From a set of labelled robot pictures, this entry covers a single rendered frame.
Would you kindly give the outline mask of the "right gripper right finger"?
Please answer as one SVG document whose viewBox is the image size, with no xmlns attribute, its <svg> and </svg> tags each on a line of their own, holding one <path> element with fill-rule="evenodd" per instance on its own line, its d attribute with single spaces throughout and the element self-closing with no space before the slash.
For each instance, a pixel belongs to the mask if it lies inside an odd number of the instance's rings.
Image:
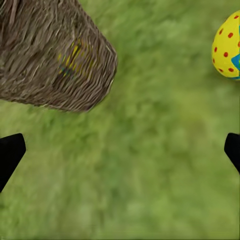
<svg viewBox="0 0 240 240">
<path fill-rule="evenodd" d="M 240 135 L 228 133 L 224 151 L 240 173 Z"/>
</svg>

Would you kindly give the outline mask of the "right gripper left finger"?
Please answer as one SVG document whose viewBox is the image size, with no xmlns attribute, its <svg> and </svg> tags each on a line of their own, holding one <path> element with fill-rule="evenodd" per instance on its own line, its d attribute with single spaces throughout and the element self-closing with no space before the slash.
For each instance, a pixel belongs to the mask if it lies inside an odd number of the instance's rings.
<svg viewBox="0 0 240 240">
<path fill-rule="evenodd" d="M 0 138 L 0 193 L 26 152 L 22 133 Z"/>
</svg>

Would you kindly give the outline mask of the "wicker basket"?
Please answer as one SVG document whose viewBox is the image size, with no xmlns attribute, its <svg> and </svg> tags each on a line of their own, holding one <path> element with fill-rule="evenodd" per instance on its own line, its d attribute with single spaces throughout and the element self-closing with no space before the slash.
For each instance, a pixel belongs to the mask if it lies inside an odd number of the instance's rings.
<svg viewBox="0 0 240 240">
<path fill-rule="evenodd" d="M 0 101 L 85 113 L 116 68 L 114 47 L 77 0 L 0 0 Z"/>
</svg>

